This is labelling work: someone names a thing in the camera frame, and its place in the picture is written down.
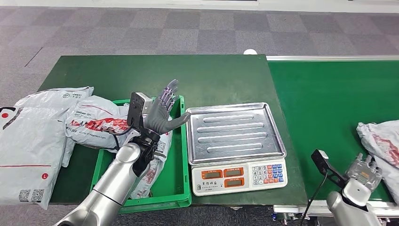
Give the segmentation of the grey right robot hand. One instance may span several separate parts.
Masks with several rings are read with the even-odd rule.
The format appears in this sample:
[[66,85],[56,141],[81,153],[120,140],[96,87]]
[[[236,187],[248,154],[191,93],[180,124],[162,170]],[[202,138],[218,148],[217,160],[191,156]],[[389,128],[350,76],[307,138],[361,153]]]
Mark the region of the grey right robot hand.
[[345,172],[347,178],[353,178],[373,192],[382,180],[382,169],[371,155],[363,160],[363,153],[358,153],[355,160]]

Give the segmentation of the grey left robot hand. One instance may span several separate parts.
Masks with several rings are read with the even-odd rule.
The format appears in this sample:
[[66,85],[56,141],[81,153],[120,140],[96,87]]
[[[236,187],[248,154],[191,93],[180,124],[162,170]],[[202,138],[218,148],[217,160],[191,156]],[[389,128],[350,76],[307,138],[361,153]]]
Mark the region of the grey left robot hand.
[[162,135],[184,125],[191,117],[191,113],[185,112],[180,117],[169,119],[170,111],[179,100],[176,95],[178,80],[172,80],[154,99],[150,111],[144,120],[144,127]]

